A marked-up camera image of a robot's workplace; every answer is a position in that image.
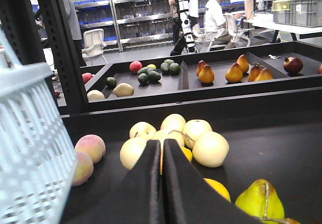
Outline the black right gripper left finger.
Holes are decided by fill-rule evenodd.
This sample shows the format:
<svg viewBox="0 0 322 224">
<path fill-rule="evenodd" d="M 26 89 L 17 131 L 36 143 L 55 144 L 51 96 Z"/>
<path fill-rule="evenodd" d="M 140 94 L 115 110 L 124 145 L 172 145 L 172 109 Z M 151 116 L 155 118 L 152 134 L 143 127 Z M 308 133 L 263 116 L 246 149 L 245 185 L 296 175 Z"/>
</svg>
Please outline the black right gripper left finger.
<svg viewBox="0 0 322 224">
<path fill-rule="evenodd" d="M 159 164 L 157 140 L 148 141 L 127 173 L 104 164 L 71 189 L 60 223 L 160 223 Z"/>
</svg>

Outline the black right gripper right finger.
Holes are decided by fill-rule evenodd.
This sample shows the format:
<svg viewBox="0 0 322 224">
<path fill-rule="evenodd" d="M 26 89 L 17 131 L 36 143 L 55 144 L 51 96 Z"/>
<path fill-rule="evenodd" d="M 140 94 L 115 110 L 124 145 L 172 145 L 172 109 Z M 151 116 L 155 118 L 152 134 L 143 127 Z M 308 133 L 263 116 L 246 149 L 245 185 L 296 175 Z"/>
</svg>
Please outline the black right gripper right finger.
<svg viewBox="0 0 322 224">
<path fill-rule="evenodd" d="M 163 152 L 166 223 L 259 223 L 216 192 L 175 140 L 165 140 Z"/>
</svg>

